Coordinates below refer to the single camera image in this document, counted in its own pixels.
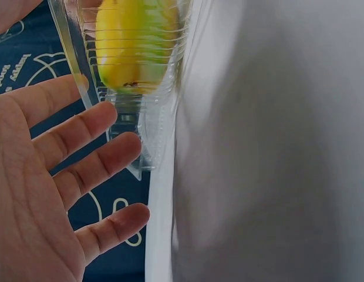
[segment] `finger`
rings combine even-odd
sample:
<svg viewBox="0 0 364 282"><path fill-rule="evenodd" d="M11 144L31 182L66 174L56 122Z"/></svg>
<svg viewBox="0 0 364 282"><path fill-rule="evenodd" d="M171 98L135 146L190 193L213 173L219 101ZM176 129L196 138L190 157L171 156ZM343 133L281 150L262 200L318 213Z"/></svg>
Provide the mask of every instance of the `finger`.
<svg viewBox="0 0 364 282"><path fill-rule="evenodd" d="M86 264L134 236L148 222L149 209L132 204L92 225L75 231L86 256Z"/></svg>
<svg viewBox="0 0 364 282"><path fill-rule="evenodd" d="M35 9L42 0L21 1L19 4L13 0L0 1L0 33L6 31L15 22L23 19Z"/></svg>
<svg viewBox="0 0 364 282"><path fill-rule="evenodd" d="M81 76L86 88L88 80ZM47 119L80 99L72 75L61 76L32 86L8 92L22 109L29 127Z"/></svg>
<svg viewBox="0 0 364 282"><path fill-rule="evenodd" d="M109 102L102 102L41 134L32 142L40 160L50 170L99 137L116 119L116 108Z"/></svg>
<svg viewBox="0 0 364 282"><path fill-rule="evenodd" d="M134 133L122 133L117 138L54 176L65 209L136 160L141 143Z"/></svg>

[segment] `transparent plastic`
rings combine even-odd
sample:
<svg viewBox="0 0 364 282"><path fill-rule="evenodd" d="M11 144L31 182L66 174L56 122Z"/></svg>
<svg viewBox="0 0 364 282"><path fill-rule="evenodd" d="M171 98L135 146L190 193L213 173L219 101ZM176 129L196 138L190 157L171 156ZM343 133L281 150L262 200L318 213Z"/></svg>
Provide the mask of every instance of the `transparent plastic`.
<svg viewBox="0 0 364 282"><path fill-rule="evenodd" d="M108 140L140 136L141 156L128 169L141 180L159 166L174 129L193 0L48 1L85 107L115 105Z"/></svg>

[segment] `white curved line pattern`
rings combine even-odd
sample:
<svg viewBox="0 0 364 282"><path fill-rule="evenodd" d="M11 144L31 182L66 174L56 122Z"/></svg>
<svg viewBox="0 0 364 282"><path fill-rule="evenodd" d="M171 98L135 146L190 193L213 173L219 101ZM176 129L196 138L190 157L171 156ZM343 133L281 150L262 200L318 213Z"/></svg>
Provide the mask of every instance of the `white curved line pattern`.
<svg viewBox="0 0 364 282"><path fill-rule="evenodd" d="M117 204L118 203L124 203L125 207L129 206L129 202L125 198L118 198L113 202L113 213L117 211ZM137 247L141 244L141 234L139 232L136 233L137 241L135 243L130 242L129 240L126 240L126 244L131 247Z"/></svg>
<svg viewBox="0 0 364 282"><path fill-rule="evenodd" d="M99 221L101 221L102 220L102 209L101 209L100 203L99 203L98 199L96 198L95 194L93 194L92 191L88 192L88 195L91 196L91 198L93 199L94 203L96 204L97 212L99 214Z"/></svg>
<svg viewBox="0 0 364 282"><path fill-rule="evenodd" d="M55 73L55 71L53 70L53 68L52 68L52 66L53 65L55 65L56 63L60 63L60 62L65 62L65 61L67 61L67 59L66 59L66 57L65 58L63 58L63 59L58 59L58 60L55 60L55 61L53 61L53 62L51 62L51 63L46 63L46 62L44 62L43 60L41 60L40 58L42 58L42 57L50 57L50 58L52 58L52 57L54 57L54 56L58 56L58 55L65 55L65 53L63 53L63 52L57 52L57 53L54 53L54 54L49 54L49 53L45 53L45 54L41 54L41 55L38 55L38 56L36 56L36 57L34 57L34 61L35 62L37 62L37 63L40 63L41 65L43 65L43 67L42 68L40 68L37 72L35 72L32 76L31 76L31 78L27 81L27 83L26 83L26 85L25 86L29 86L31 83L32 83L32 81L42 72L42 71L44 71L45 69L48 69L49 71L50 71L50 73L52 74L52 76L54 77L54 78L56 78L57 77L57 74Z"/></svg>
<svg viewBox="0 0 364 282"><path fill-rule="evenodd" d="M9 33L10 29L13 28L17 23L20 24L21 30L18 31L17 33ZM24 31L24 22L23 21L18 21L16 23L14 23L12 25L12 27L7 29L7 31L5 31L3 34L0 35L0 43L4 42L4 41L6 41L6 40L8 40L10 38L13 38L14 36L17 36L17 35L21 34L23 31Z"/></svg>

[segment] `dark blue fabric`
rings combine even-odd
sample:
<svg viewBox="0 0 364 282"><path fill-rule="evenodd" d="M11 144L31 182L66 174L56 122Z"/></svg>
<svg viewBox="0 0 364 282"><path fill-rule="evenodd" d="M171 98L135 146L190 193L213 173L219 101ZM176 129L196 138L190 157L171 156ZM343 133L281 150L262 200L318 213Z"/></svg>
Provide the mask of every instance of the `dark blue fabric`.
<svg viewBox="0 0 364 282"><path fill-rule="evenodd" d="M70 70L47 2L44 1L23 21L0 35L0 94L68 73ZM83 110L83 103L78 101L32 128L31 134L37 136ZM80 160L105 142L104 136L99 137L68 158L54 172ZM118 198L126 199L129 204L146 204L149 178L150 173L143 173L143 180L138 182L125 170L94 189L93 195L99 202L102 216L112 213L113 203ZM117 209L123 206L124 201L119 201ZM69 218L74 229L97 222L99 212L93 197L88 194L80 199L69 211ZM86 269L84 281L144 281L145 230L140 234L142 240L139 246L123 243L95 260ZM136 242L138 239L135 236L130 241Z"/></svg>

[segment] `clear plastic container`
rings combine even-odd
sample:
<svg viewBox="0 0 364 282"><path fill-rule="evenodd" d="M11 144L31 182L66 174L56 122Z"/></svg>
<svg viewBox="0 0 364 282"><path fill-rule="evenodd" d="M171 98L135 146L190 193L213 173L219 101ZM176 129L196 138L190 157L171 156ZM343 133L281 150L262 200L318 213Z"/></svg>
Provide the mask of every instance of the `clear plastic container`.
<svg viewBox="0 0 364 282"><path fill-rule="evenodd" d="M108 140L140 136L142 154L128 167L140 180L160 164L174 129L193 0L48 1L85 107L115 105Z"/></svg>

